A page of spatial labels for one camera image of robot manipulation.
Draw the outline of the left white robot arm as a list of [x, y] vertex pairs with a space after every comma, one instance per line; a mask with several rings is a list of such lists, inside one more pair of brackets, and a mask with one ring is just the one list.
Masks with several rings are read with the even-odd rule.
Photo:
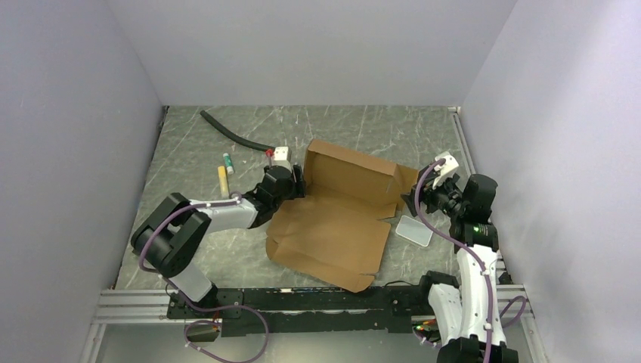
[[160, 275], [182, 293], [200, 318], [218, 304], [218, 288], [193, 261], [207, 234], [254, 229], [267, 224], [283, 202], [306, 195], [299, 164], [266, 166], [262, 180], [245, 193], [224, 200], [190, 200], [172, 193], [141, 223], [130, 244], [142, 271]]

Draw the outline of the brown cardboard box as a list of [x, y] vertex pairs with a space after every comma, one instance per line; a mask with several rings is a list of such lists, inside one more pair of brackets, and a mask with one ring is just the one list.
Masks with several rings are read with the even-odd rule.
[[303, 166], [306, 195], [285, 201], [274, 214], [268, 258], [328, 284], [358, 293], [379, 271], [402, 195], [418, 171], [314, 139]]

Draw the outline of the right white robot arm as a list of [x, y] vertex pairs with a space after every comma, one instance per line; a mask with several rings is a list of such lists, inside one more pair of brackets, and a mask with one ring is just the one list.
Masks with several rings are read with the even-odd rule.
[[409, 194], [403, 195], [413, 216], [443, 212], [450, 219], [444, 238], [454, 244], [460, 277], [430, 271], [416, 294], [421, 311], [434, 314], [440, 333], [439, 362], [518, 362], [507, 345], [497, 302], [495, 261], [497, 229], [490, 221], [498, 184], [473, 174], [459, 189], [458, 174], [439, 178], [423, 170]]

